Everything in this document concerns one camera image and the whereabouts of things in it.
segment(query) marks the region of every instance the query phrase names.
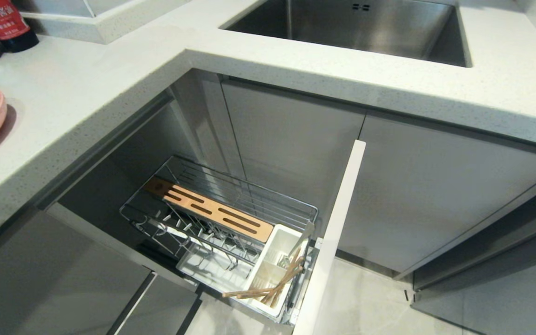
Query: gray floor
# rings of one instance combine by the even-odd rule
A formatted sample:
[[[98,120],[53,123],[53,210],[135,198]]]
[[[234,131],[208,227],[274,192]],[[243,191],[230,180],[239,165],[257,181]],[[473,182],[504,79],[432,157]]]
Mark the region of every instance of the gray floor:
[[[322,301],[315,335],[470,335],[472,333],[412,310],[404,290],[410,284],[336,259]],[[282,325],[264,325],[225,304],[204,297],[187,335],[288,335]]]

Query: red label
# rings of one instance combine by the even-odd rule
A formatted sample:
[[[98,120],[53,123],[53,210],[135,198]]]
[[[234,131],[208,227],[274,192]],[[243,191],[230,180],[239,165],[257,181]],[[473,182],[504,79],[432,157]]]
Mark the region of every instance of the red label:
[[[29,30],[10,0],[0,0],[0,40],[10,40]]]

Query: dish rack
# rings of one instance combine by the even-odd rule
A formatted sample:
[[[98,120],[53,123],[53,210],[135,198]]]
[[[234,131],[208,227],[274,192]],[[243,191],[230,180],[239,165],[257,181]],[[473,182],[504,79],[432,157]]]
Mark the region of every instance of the dish rack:
[[[249,274],[257,272],[255,266],[266,243],[158,196],[149,187],[155,180],[202,195],[269,223],[272,228],[286,227],[299,236],[309,222],[315,223],[318,214],[311,204],[184,157],[170,157],[121,206],[120,213],[138,231],[179,259],[177,269],[220,292],[243,290],[249,285]],[[306,254],[307,245],[303,244],[302,255]]]

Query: wire rack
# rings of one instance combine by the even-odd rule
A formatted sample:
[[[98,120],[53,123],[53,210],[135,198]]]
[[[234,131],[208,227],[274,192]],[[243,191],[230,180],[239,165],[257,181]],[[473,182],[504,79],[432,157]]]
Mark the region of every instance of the wire rack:
[[[311,204],[178,155],[162,164],[153,177],[180,185],[272,225],[281,224],[296,231],[306,229],[308,222],[315,223],[318,214],[317,208]],[[204,255],[220,253],[230,261],[226,269],[234,269],[240,261],[255,265],[264,248],[258,240],[160,199],[143,189],[143,185],[121,206],[120,213],[177,258],[181,258],[183,252],[200,250]]]

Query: cabinet drawer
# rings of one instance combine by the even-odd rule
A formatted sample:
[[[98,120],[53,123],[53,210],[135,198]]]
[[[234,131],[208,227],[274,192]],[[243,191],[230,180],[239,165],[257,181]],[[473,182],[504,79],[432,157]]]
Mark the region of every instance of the cabinet drawer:
[[[151,282],[142,285],[124,309],[111,332],[113,335],[176,335],[190,310],[196,308],[197,294],[151,273]]]
[[[150,272],[43,212],[6,234],[0,334],[104,334]]]
[[[282,313],[280,314],[280,316],[283,317],[276,320],[275,318],[272,318],[274,321],[286,322],[295,326],[294,334],[311,334],[312,332],[313,324],[317,318],[319,307],[322,301],[323,291],[325,290],[329,272],[334,261],[342,227],[344,226],[345,218],[347,216],[347,210],[351,201],[353,189],[355,188],[355,181],[359,173],[364,148],[364,142],[355,141],[353,144],[350,157],[348,161],[345,162],[345,173],[338,189],[338,195],[336,197],[332,215],[330,215],[326,231],[323,234],[323,237],[319,237],[315,241],[315,249],[312,254],[313,257],[311,257],[311,262],[308,264],[306,263],[306,269],[300,276],[301,280],[294,284],[294,288],[291,288],[291,293],[289,295],[291,299],[289,303],[283,307]],[[125,245],[92,226],[85,219],[80,218],[77,214],[73,213],[62,204],[54,204],[49,208],[49,212],[57,218],[68,222],[70,225],[73,225],[80,231],[89,231],[94,238],[111,248],[115,248],[119,251],[123,250],[123,252],[133,252],[132,250],[126,251],[127,247]],[[178,238],[185,238],[187,235],[179,235],[179,233],[184,233],[175,228],[173,230],[168,230],[168,232],[172,233],[174,237]],[[138,231],[134,229],[133,233],[138,234]],[[188,252],[191,253],[190,250],[187,250],[187,252],[185,252],[185,256],[183,257],[187,257]],[[151,264],[151,261],[148,261],[146,265],[155,271],[159,268],[158,265]],[[236,267],[233,269],[222,269],[221,271],[232,271],[232,274],[238,271]],[[205,278],[192,275],[188,271],[183,272],[183,268],[180,267],[175,267],[172,269],[172,271],[181,271],[179,275],[184,276],[189,280],[202,282],[218,293],[223,293],[225,291],[225,287],[217,284],[217,280],[205,280]],[[232,299],[236,303],[241,302],[235,298]]]

